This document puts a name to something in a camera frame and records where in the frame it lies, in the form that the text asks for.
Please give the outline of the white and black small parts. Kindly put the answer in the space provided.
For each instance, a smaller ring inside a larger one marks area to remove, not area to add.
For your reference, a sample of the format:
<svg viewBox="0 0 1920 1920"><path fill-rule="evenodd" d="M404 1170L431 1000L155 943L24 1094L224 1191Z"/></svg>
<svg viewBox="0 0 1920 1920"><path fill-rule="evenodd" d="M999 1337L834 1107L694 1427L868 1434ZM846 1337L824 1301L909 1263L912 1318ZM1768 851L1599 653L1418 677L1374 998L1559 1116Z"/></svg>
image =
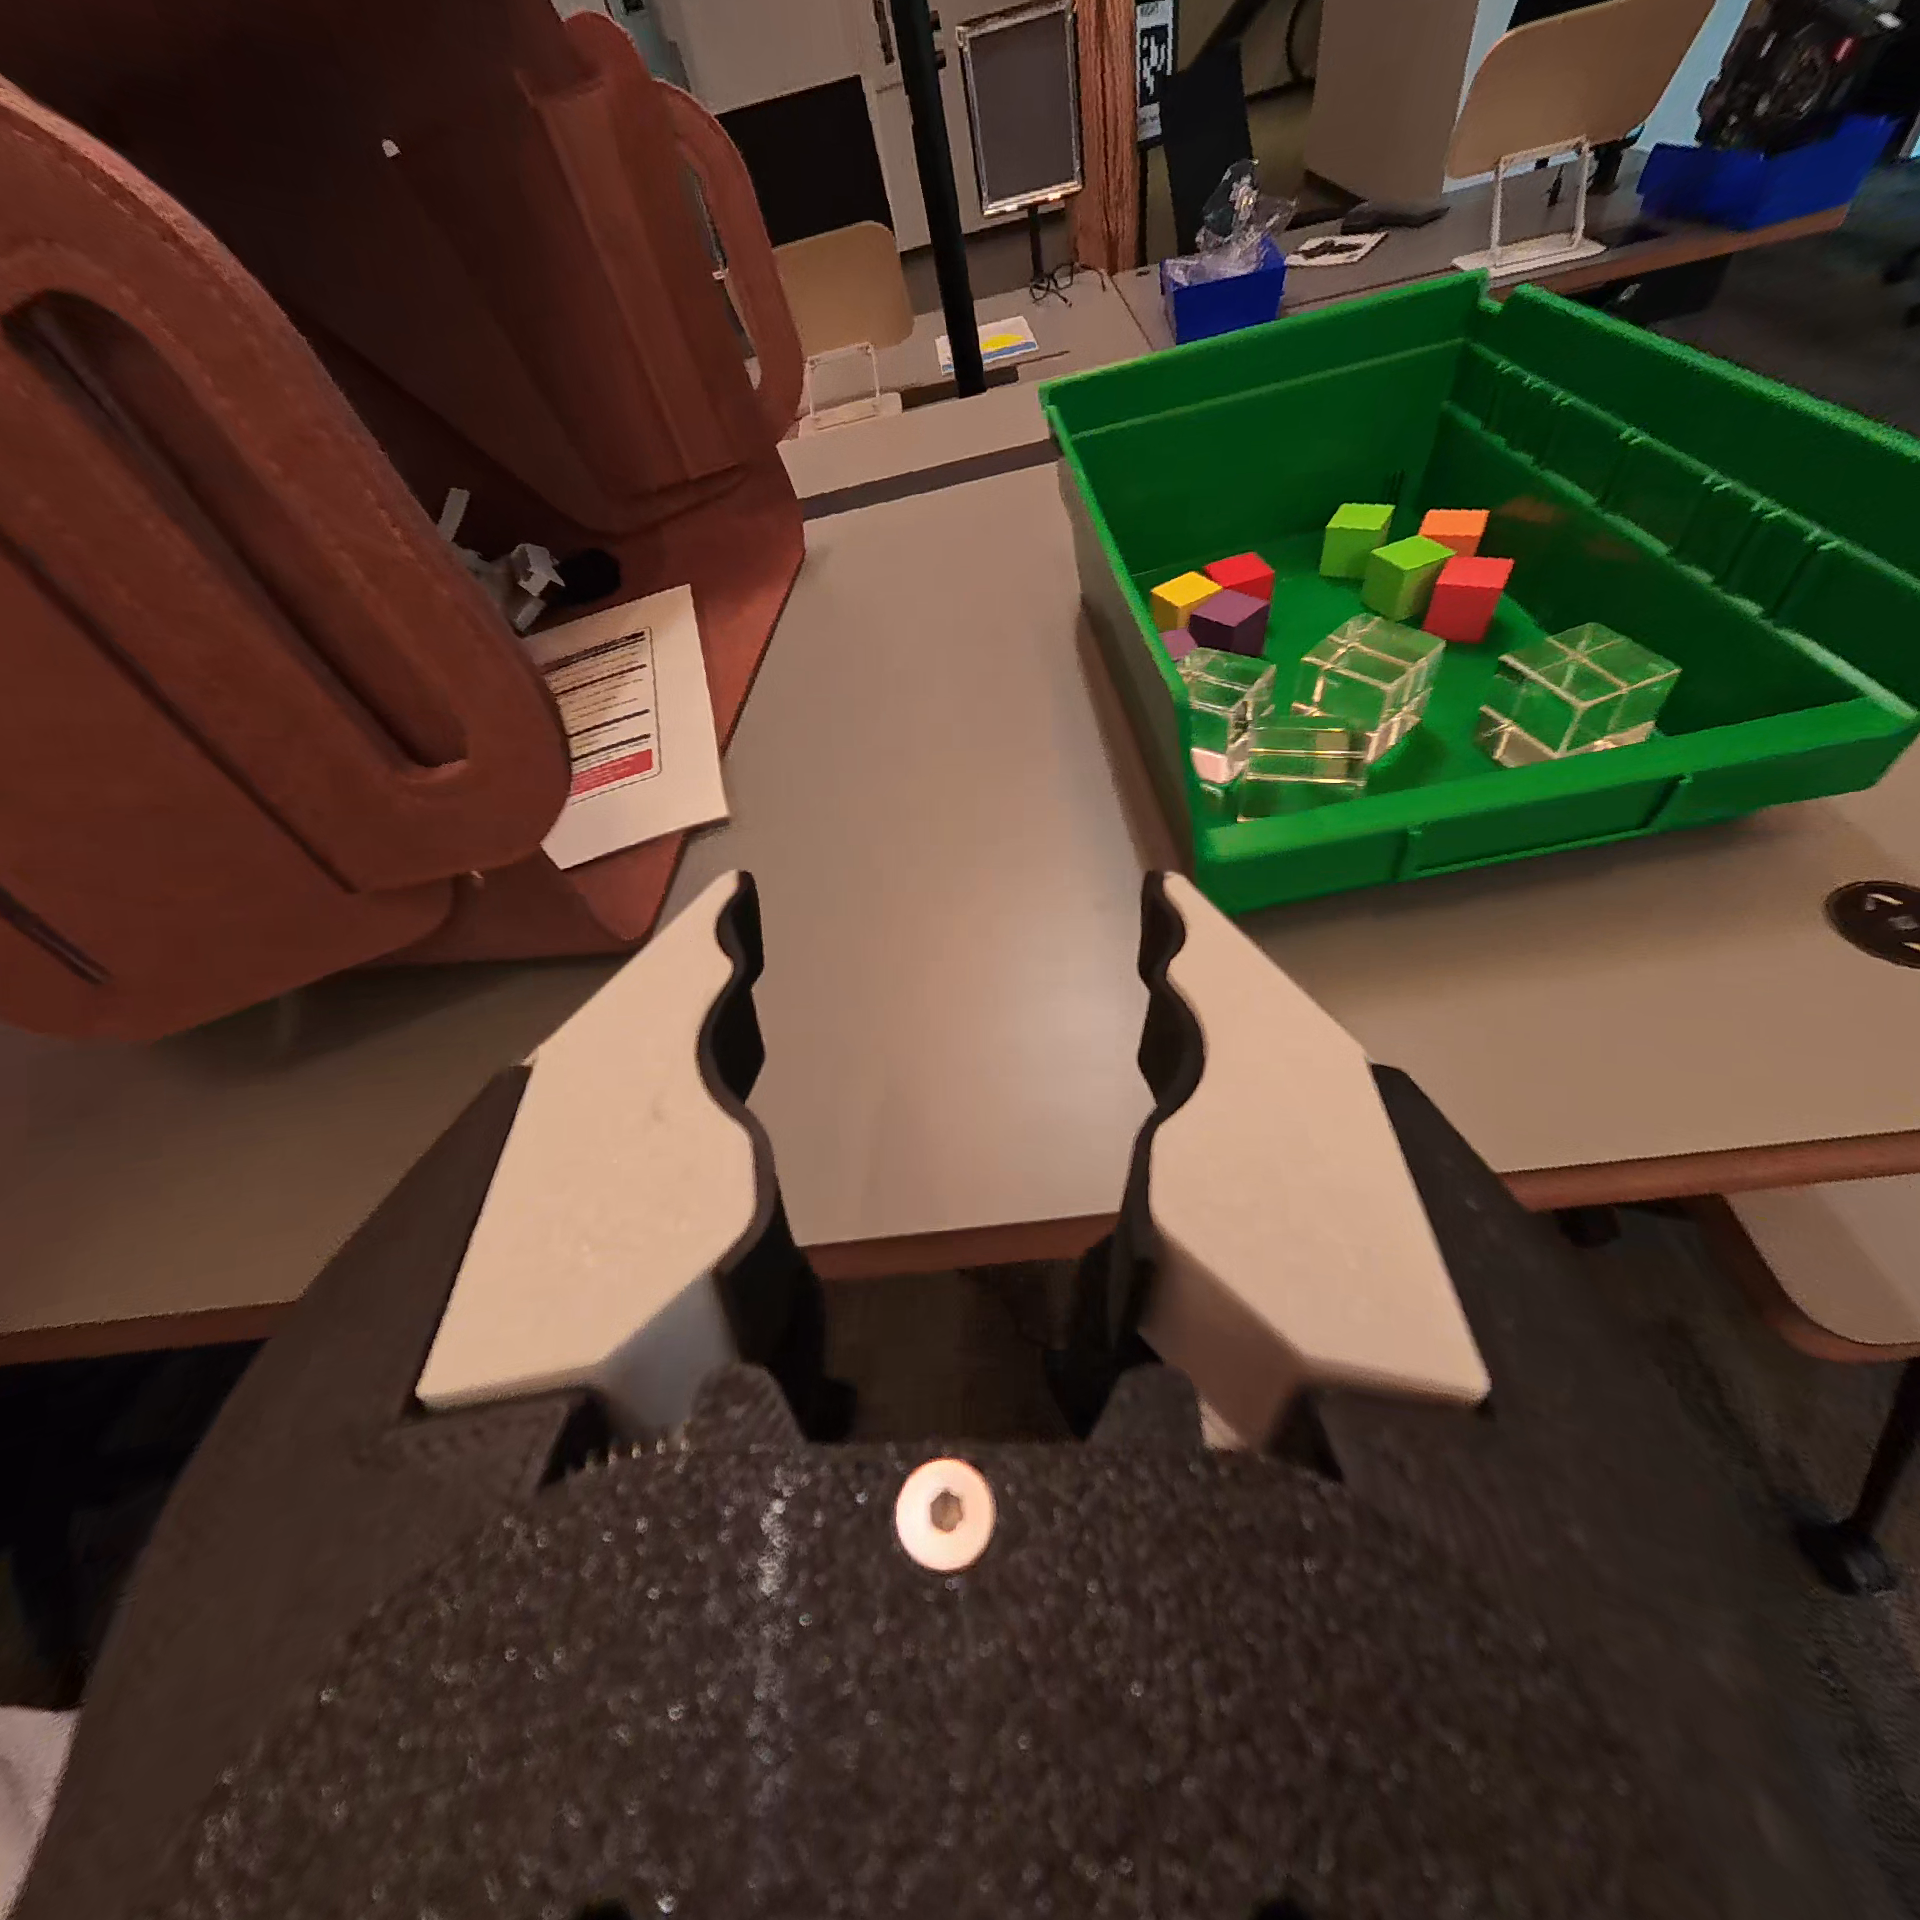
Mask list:
<svg viewBox="0 0 1920 1920"><path fill-rule="evenodd" d="M546 547L522 540L501 554L479 554L459 540L468 504L468 488L449 488L436 533L519 637L544 618L591 610L624 586L616 558L599 547L555 558Z"/></svg>

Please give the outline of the clear plastic wrap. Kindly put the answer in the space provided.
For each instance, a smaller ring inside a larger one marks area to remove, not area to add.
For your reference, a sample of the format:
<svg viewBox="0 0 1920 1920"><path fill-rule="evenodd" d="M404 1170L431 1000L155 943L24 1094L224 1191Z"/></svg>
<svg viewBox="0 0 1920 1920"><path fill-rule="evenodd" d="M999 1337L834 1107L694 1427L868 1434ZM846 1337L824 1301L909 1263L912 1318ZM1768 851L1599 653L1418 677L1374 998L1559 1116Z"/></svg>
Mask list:
<svg viewBox="0 0 1920 1920"><path fill-rule="evenodd" d="M1258 160L1232 160L1196 223L1194 277L1221 283L1284 267L1284 234L1294 211L1294 197L1266 193Z"/></svg>

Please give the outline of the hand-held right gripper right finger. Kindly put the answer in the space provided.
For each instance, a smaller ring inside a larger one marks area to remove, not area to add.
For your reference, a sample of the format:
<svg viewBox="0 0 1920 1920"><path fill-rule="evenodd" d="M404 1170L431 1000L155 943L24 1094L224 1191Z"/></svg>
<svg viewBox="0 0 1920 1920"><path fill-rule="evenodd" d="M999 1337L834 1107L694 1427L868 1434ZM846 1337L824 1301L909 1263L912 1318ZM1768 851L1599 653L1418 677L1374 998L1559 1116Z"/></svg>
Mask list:
<svg viewBox="0 0 1920 1920"><path fill-rule="evenodd" d="M1225 1434L1314 1393L1479 1410L1492 1371L1371 1057L1178 873L1139 900L1149 1010L1121 1321Z"/></svg>

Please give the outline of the white printed paper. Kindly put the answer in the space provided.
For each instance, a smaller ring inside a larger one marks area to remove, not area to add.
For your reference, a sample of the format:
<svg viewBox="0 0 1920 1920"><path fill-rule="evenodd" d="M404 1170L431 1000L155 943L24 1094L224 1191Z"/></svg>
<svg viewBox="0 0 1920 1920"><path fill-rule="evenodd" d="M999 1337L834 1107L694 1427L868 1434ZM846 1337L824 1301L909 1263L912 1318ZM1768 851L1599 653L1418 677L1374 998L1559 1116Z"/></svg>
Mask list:
<svg viewBox="0 0 1920 1920"><path fill-rule="evenodd" d="M561 873L731 808L694 593L662 588L526 640L568 748L568 791L544 841Z"/></svg>

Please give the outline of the light grey desk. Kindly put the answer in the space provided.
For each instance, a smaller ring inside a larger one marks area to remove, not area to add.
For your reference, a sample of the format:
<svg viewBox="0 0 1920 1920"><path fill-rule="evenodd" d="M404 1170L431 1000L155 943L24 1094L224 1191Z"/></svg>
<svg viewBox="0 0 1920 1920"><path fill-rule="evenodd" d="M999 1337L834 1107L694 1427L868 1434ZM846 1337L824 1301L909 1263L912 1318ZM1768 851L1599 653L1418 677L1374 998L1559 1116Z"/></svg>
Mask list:
<svg viewBox="0 0 1920 1920"><path fill-rule="evenodd" d="M851 488L665 911L758 878L754 1107L819 1276L1084 1251L1142 1117L1139 878L1184 861L1044 444ZM1244 933L1532 1208L1916 1170L1916 974L1826 920L1916 881L1916 757L1745 823ZM612 964L392 968L195 1034L2 1034L2 1361L262 1337Z"/></svg>
<svg viewBox="0 0 1920 1920"><path fill-rule="evenodd" d="M1916 1357L1916 1178L1735 1194L1728 1221L1759 1318L1838 1364Z"/></svg>

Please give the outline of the black flat panel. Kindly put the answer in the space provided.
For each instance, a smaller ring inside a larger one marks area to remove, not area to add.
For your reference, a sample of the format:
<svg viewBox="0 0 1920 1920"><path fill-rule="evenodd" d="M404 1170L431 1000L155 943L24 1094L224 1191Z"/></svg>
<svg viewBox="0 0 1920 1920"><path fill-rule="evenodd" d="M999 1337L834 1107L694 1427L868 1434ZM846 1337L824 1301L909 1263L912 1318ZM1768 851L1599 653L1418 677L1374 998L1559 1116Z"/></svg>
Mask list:
<svg viewBox="0 0 1920 1920"><path fill-rule="evenodd" d="M778 248L864 223L895 233L859 78L728 110L716 123L745 164Z"/></svg>

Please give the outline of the green plastic bin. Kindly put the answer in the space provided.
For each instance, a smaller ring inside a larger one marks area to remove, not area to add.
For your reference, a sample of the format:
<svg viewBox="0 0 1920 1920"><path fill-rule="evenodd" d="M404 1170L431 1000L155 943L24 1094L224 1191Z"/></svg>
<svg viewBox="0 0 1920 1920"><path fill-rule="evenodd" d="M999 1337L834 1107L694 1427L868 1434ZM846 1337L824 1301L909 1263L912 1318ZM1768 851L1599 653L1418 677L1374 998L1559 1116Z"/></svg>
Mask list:
<svg viewBox="0 0 1920 1920"><path fill-rule="evenodd" d="M1041 407L1092 628L1228 916L1861 794L1916 746L1916 444L1542 290L1432 277L1054 381ZM1479 554L1511 583L1364 798L1236 823L1191 770L1151 586L1261 554L1272 718L1291 714L1308 647L1371 614L1319 574L1346 500L1392 500L1388 540L1489 508ZM1654 738L1479 756L1501 654L1581 623L1679 667Z"/></svg>

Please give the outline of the black pole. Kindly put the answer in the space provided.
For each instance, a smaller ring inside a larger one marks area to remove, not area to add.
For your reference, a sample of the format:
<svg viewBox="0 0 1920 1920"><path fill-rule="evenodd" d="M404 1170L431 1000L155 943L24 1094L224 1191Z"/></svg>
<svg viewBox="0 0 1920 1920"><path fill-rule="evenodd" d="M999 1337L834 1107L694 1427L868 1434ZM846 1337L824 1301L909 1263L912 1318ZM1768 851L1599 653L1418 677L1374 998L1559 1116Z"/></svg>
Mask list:
<svg viewBox="0 0 1920 1920"><path fill-rule="evenodd" d="M902 94L916 158L916 177L925 208L925 234L934 258L934 283L939 290L949 378L954 397L981 397L985 393L985 363L978 341L974 296L964 214L956 206L956 180L945 128L945 101L939 88L939 51L928 4L889 4L895 27Z"/></svg>

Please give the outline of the clear acrylic cube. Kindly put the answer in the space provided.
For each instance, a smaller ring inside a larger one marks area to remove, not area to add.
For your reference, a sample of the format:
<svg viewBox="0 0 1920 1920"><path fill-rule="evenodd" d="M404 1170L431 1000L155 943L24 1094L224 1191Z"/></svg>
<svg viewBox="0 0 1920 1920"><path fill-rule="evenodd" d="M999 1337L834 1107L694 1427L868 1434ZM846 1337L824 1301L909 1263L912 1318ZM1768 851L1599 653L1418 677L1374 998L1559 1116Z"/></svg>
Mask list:
<svg viewBox="0 0 1920 1920"><path fill-rule="evenodd" d="M1355 736L1364 770L1419 726L1448 644L1378 614L1358 614L1302 654L1289 713Z"/></svg>
<svg viewBox="0 0 1920 1920"><path fill-rule="evenodd" d="M1249 757L1251 733L1274 714L1272 661L1194 647L1178 663L1189 710L1189 761L1201 784L1232 786Z"/></svg>
<svg viewBox="0 0 1920 1920"><path fill-rule="evenodd" d="M1676 663L1604 623L1522 640L1494 667L1474 746L1509 770L1641 746L1679 677Z"/></svg>
<svg viewBox="0 0 1920 1920"><path fill-rule="evenodd" d="M1366 794L1366 736L1325 718L1284 714L1245 728L1232 784L1235 821L1261 823Z"/></svg>

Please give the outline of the black desk grommet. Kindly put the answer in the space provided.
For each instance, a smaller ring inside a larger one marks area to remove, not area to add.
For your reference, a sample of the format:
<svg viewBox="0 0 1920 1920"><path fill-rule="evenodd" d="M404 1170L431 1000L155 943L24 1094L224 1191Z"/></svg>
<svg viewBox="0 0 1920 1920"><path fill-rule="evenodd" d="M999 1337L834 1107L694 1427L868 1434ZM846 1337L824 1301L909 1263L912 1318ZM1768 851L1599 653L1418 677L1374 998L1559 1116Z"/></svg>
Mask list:
<svg viewBox="0 0 1920 1920"><path fill-rule="evenodd" d="M1824 918L1851 948L1914 973L1916 956L1916 884L1851 881L1824 900Z"/></svg>

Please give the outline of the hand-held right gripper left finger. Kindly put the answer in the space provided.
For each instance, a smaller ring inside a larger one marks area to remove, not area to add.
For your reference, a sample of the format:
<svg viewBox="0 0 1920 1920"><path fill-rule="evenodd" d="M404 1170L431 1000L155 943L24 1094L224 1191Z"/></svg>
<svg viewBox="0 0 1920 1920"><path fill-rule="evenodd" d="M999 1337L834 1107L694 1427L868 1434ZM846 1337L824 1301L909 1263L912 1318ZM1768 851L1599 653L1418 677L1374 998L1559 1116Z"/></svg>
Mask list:
<svg viewBox="0 0 1920 1920"><path fill-rule="evenodd" d="M526 1064L418 1377L424 1410L584 1393L665 1433L745 1354L726 1284L774 1221L758 884L711 881Z"/></svg>

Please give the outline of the framed dark screen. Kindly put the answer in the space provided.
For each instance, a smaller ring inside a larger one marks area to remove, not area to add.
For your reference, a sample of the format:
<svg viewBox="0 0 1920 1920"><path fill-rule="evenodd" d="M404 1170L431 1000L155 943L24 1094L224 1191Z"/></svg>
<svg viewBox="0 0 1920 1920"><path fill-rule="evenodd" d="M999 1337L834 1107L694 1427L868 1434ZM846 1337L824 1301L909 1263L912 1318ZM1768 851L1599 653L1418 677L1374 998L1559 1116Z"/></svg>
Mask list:
<svg viewBox="0 0 1920 1920"><path fill-rule="evenodd" d="M954 31L969 151L985 221L1064 204L1085 186L1075 4L1012 4Z"/></svg>

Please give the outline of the rust brown felt bag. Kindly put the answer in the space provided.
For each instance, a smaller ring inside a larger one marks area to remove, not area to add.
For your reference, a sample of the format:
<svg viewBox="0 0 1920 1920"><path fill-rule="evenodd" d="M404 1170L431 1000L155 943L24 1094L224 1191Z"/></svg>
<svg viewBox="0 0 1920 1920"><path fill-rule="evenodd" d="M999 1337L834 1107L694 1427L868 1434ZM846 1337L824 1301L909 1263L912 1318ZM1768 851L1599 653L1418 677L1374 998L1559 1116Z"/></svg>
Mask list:
<svg viewBox="0 0 1920 1920"><path fill-rule="evenodd" d="M726 744L804 564L801 334L731 136L555 4L2 7L2 1026L625 956L468 547L688 588Z"/></svg>

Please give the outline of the small blue container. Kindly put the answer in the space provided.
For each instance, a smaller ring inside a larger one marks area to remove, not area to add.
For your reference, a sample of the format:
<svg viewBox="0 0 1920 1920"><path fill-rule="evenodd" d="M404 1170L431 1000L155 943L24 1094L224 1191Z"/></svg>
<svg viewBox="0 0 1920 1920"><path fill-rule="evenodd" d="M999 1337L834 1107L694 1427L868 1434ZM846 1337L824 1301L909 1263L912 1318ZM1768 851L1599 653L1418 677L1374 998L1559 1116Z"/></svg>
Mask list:
<svg viewBox="0 0 1920 1920"><path fill-rule="evenodd" d="M1848 206L1894 117L1848 116L1832 136L1789 151L1659 143L1646 154L1638 200L1646 218L1754 233Z"/></svg>

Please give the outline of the small blue box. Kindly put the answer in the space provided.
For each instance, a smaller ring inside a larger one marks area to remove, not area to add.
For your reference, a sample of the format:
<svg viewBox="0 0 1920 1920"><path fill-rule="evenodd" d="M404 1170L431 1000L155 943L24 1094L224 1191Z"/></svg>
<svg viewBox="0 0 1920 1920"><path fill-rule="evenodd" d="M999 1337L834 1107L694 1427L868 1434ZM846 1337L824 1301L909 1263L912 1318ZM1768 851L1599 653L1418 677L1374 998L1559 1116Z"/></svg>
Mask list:
<svg viewBox="0 0 1920 1920"><path fill-rule="evenodd" d="M1286 256L1274 234L1244 246L1158 263L1164 317L1178 347L1274 323L1286 296Z"/></svg>

